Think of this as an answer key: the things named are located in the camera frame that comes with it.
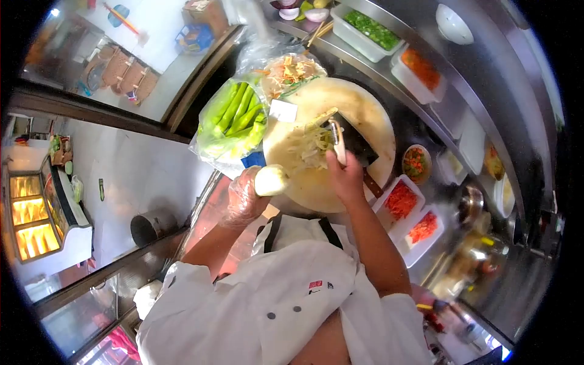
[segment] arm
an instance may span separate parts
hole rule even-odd
[[[231,182],[226,215],[180,261],[207,266],[211,279],[217,277],[237,238],[270,202],[269,197],[259,197],[255,193],[253,182],[259,170],[259,166],[247,168]]]
[[[347,166],[342,168],[332,151],[326,153],[331,184],[347,208],[367,278],[380,297],[394,293],[411,295],[412,287],[404,260],[365,199],[363,168],[349,151],[346,158]]]

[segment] refrigerated display case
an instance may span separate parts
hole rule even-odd
[[[91,257],[92,226],[74,202],[67,174],[47,156],[39,171],[2,165],[7,245],[19,277],[30,283]]]

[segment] disposable plastic glove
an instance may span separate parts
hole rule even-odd
[[[246,168],[229,185],[229,205],[227,213],[219,222],[223,227],[247,227],[255,221],[270,203],[270,197],[260,197],[255,193],[254,181],[259,166]]]

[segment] chopsticks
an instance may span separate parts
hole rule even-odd
[[[324,27],[322,26],[325,22],[323,21],[317,28],[316,32],[314,32],[314,34],[312,35],[312,37],[310,38],[310,40],[308,41],[308,44],[306,46],[306,48],[309,48],[312,45],[312,42],[319,37],[322,37],[326,32],[328,32],[331,28],[332,28],[332,22],[333,20],[331,20],[327,25],[325,25]]]

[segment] round cutting board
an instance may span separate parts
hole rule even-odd
[[[270,118],[263,140],[268,165],[279,164],[290,171],[301,164],[300,157],[288,152],[295,140],[291,136],[301,135],[306,123],[336,106],[379,155],[367,171],[379,186],[385,185],[394,166],[395,136],[389,116],[373,95],[349,81],[321,78],[309,82],[284,101],[296,104],[298,112],[293,123]],[[367,199],[372,199],[373,194],[363,187]],[[286,195],[316,212],[345,211],[330,186],[327,169],[309,168],[293,174]]]

